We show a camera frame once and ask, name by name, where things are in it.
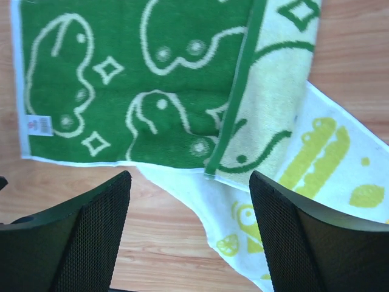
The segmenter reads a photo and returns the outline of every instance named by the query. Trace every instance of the wooden table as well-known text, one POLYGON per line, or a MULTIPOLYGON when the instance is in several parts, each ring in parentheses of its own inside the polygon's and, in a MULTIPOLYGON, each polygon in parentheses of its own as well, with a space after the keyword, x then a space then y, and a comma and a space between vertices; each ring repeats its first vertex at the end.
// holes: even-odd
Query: wooden table
MULTIPOLYGON (((389 142, 387 0, 324 0, 310 77, 389 142)), ((68 200, 122 168, 76 169, 19 158, 8 1, 0 3, 0 221, 68 200)), ((112 286, 136 291, 258 291, 207 245, 196 215, 131 168, 134 184, 112 286)))

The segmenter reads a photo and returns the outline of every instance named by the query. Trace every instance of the towel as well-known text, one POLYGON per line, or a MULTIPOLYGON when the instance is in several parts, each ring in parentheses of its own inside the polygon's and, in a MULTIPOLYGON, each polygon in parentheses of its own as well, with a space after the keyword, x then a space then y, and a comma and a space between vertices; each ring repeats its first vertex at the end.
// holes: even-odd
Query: towel
POLYGON ((239 189, 286 154, 319 0, 13 0, 22 157, 239 189))
MULTIPOLYGON (((389 224, 389 146, 307 83, 286 157, 274 180, 335 210, 389 224)), ((200 174, 139 167, 192 209, 211 248, 263 292, 273 291, 248 188, 200 174)))

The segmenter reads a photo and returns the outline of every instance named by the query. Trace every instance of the green dot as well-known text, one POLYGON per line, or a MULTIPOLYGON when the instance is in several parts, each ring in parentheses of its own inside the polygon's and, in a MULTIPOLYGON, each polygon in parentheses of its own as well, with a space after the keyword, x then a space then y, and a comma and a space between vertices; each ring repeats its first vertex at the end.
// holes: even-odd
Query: green dot
POLYGON ((369 157, 364 157, 362 158, 361 162, 360 162, 363 166, 369 166, 370 165, 370 159, 369 157))
POLYGON ((247 161, 247 157, 245 155, 239 155, 236 159, 239 163, 245 163, 247 161))

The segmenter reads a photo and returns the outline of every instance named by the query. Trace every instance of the towel tag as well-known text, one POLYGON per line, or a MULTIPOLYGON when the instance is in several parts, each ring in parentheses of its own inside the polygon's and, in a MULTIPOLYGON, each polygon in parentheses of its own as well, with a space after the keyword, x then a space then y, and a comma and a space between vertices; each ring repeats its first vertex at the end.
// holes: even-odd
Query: towel tag
POLYGON ((28 114, 27 131, 30 136, 54 136, 51 117, 28 114))

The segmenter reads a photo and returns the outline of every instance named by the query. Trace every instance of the wood grain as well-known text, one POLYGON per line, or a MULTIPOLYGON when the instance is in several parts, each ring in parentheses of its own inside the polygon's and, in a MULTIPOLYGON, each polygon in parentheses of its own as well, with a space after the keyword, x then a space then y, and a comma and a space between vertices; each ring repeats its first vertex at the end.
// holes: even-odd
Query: wood grain
MULTIPOLYGON (((8 1, 0 1, 0 221, 58 204, 122 168, 19 158, 8 1)), ((325 0, 310 80, 389 142, 387 0, 325 0)), ((136 291, 258 291, 207 245, 196 215, 130 169, 134 184, 112 286, 136 291)))

